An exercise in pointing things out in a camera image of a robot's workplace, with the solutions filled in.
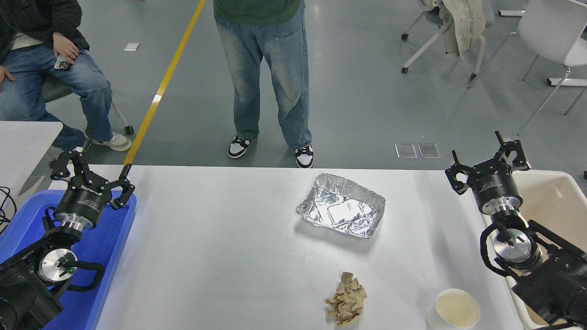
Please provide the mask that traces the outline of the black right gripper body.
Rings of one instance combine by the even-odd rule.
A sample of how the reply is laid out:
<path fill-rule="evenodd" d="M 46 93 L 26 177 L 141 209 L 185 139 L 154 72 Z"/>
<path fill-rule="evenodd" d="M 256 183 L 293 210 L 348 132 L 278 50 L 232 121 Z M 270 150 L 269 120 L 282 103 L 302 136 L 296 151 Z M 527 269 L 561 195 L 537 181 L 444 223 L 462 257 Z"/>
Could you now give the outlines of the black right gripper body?
<path fill-rule="evenodd" d="M 476 204 L 483 215 L 513 209 L 518 211 L 523 198 L 512 177 L 510 165 L 499 163 L 488 168 L 474 170 L 468 176 Z"/>

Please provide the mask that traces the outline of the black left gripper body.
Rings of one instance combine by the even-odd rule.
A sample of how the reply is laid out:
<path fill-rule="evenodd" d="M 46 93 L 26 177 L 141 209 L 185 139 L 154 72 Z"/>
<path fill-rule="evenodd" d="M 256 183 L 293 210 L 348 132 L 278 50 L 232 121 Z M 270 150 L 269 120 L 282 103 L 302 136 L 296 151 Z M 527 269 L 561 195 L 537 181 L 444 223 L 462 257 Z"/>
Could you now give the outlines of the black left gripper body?
<path fill-rule="evenodd" d="M 56 209 L 53 218 L 75 229 L 96 228 L 105 205 L 112 199 L 111 191 L 101 191 L 83 183 L 70 182 Z"/>

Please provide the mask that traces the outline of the person's left hand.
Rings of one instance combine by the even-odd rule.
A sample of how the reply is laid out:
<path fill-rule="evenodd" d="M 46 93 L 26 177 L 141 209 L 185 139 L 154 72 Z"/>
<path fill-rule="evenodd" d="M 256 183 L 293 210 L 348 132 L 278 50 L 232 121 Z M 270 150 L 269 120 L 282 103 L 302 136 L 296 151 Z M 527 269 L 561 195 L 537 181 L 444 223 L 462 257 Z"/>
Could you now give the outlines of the person's left hand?
<path fill-rule="evenodd" d="M 55 58 L 62 56 L 67 62 L 75 65 L 75 60 L 79 56 L 79 48 L 60 32 L 53 32 L 53 54 Z"/>

